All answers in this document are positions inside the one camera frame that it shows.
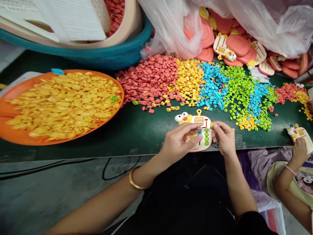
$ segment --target forearm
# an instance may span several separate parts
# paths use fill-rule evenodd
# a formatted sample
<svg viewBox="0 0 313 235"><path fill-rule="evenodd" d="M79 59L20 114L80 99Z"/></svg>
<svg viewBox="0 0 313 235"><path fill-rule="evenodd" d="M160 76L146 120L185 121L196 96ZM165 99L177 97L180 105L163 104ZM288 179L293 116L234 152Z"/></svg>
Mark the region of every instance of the forearm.
<svg viewBox="0 0 313 235"><path fill-rule="evenodd" d="M155 159L153 157L134 171L133 180L137 185L148 187L154 178L165 170ZM130 184L129 175L127 175L61 220L48 234L99 233L108 227L141 193L142 190L135 189Z"/></svg>
<svg viewBox="0 0 313 235"><path fill-rule="evenodd" d="M287 166L294 172L297 172L301 167L300 162L291 160ZM303 201L289 192L290 183L294 174L287 168L283 168L277 176L274 184L276 196L288 209L288 211L299 221L299 223L312 234L312 210Z"/></svg>
<svg viewBox="0 0 313 235"><path fill-rule="evenodd" d="M302 166L302 163L298 163L297 161L291 159L290 162L288 162L287 166L294 172L297 172ZM294 174L286 167L284 167L281 173L275 179L275 191L277 191L276 195L281 194L284 191L288 191L293 177Z"/></svg>
<svg viewBox="0 0 313 235"><path fill-rule="evenodd" d="M258 211L254 196L242 172L238 157L225 156L227 186L232 206L236 216L245 212Z"/></svg>

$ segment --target pink wristband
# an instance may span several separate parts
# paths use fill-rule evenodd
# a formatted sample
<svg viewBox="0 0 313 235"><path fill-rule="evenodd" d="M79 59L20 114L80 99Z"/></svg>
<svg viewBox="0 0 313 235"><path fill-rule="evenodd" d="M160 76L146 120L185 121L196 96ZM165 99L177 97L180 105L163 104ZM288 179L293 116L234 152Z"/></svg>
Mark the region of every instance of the pink wristband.
<svg viewBox="0 0 313 235"><path fill-rule="evenodd" d="M288 170L290 170L290 172L291 172L292 174L294 174L295 176L297 176L297 175L298 175L298 174L297 174L297 173L295 173L293 170L291 170L289 166L285 165L285 167L286 167Z"/></svg>

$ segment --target bracelet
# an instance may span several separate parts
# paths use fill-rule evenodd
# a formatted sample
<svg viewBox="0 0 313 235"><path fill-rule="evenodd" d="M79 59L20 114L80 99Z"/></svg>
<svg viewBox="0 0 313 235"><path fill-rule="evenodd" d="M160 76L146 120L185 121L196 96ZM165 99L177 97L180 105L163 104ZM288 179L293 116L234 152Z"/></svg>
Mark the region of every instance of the bracelet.
<svg viewBox="0 0 313 235"><path fill-rule="evenodd" d="M288 170L290 170L290 172L291 172L292 174L294 174L295 176L297 176L297 175L298 175L298 174L297 174L297 173L295 173L293 170L291 170L289 166L285 165L285 167L286 167Z"/></svg>
<svg viewBox="0 0 313 235"><path fill-rule="evenodd" d="M130 182L130 184L134 187L134 188L136 188L136 189L139 189L139 190L144 190L144 189L147 189L147 188L149 188L149 187L146 187L146 188L143 188L143 187L140 187L139 185L137 185L135 182L134 182L134 180L133 180L133 172L134 172L134 170L136 170L136 169L138 169L139 168L139 166L138 167L136 167L136 168L134 168L134 169L132 169L131 171L130 171L130 173L129 173L129 182Z"/></svg>

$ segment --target black cable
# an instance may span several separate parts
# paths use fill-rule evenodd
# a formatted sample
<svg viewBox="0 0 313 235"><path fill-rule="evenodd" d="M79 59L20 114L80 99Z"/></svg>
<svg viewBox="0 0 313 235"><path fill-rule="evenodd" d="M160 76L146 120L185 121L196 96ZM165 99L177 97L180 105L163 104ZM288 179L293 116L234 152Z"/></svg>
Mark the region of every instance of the black cable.
<svg viewBox="0 0 313 235"><path fill-rule="evenodd" d="M54 165L51 165L51 166L48 166L48 167L45 167L45 168L41 168L41 169L37 169L37 170L33 170L33 171L28 171L28 172L21 173L21 174L0 177L0 181L9 180L9 179L13 179L13 178L21 177L21 176L30 175L30 174L37 173L37 172L44 171L44 170L48 170L48 169L51 169L51 168L54 168L54 167L57 167L57 166L89 162L89 161L92 161L92 160L95 160L95 158L82 160L82 161L76 161L76 162L65 162L65 163L60 163L60 164L54 164Z"/></svg>
<svg viewBox="0 0 313 235"><path fill-rule="evenodd" d="M54 162L54 163L51 163L51 164L48 164L48 165L43 165L43 166L39 166L39 167L35 167L35 168L30 168L30 169L27 169L27 170L3 172L3 173L0 173L0 175L8 175L8 174L13 174L13 173L20 173L20 172L25 172L25 171L30 171L30 170L36 170L36 169L39 169L39 168L47 167L47 166L54 165L54 164L57 164L57 163L60 163L60 162L64 162L64 161L65 160L62 160L62 161Z"/></svg>
<svg viewBox="0 0 313 235"><path fill-rule="evenodd" d="M105 173L105 170L107 169L108 164L109 164L109 162L110 162L110 160L111 160L111 158L109 158L109 160L107 161L107 163L105 164L105 166L104 166L104 168L103 168L103 171L102 171L102 179L103 179L103 180L113 180L113 179L115 179L115 178L117 178L117 177L120 177L121 175L123 175L123 174L125 174L125 173L131 171L131 170L138 164L140 158L141 158L141 156L139 156L139 158L138 158L137 162L135 163L135 165L133 165L133 166L132 166L130 169L128 169L127 171L125 171L125 172L123 172L123 173L121 173L121 174L119 174L119 175L117 175L117 176L114 176L114 177L112 177L112 178L106 179L106 178L104 177L104 173Z"/></svg>

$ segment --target concrete floor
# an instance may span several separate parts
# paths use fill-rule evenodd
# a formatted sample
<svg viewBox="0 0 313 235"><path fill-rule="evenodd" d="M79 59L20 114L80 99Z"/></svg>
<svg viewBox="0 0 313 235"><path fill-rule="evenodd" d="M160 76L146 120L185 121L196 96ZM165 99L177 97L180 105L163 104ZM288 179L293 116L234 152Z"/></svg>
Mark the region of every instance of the concrete floor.
<svg viewBox="0 0 313 235"><path fill-rule="evenodd" d="M143 156L139 165L151 156ZM106 178L114 177L132 167L138 157L113 158ZM0 173L50 164L53 161L0 164ZM59 166L20 178L0 181L0 231L3 235L43 234L57 221L107 188L102 170L107 159ZM120 218L133 214L141 198ZM287 235L309 233L283 208Z"/></svg>

